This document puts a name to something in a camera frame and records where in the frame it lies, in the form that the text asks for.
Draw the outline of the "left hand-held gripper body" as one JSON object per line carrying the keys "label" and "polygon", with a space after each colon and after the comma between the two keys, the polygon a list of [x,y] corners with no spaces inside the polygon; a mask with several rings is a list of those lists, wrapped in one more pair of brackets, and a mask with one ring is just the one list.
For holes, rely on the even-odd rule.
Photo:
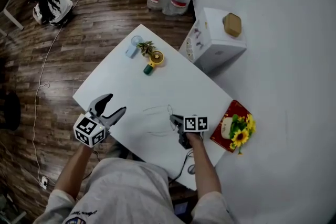
{"label": "left hand-held gripper body", "polygon": [[75,138],[90,148],[102,143],[109,135],[110,118],[91,111],[80,114],[73,126]]}

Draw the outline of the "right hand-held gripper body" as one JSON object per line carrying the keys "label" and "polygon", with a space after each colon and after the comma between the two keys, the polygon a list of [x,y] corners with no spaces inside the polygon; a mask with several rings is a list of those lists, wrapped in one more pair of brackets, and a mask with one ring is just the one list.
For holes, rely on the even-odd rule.
{"label": "right hand-held gripper body", "polygon": [[204,132],[209,130],[208,118],[202,116],[184,116],[183,131],[178,131],[179,143],[186,150],[190,149],[192,146],[189,139],[187,138],[187,133],[196,133],[202,137]]}

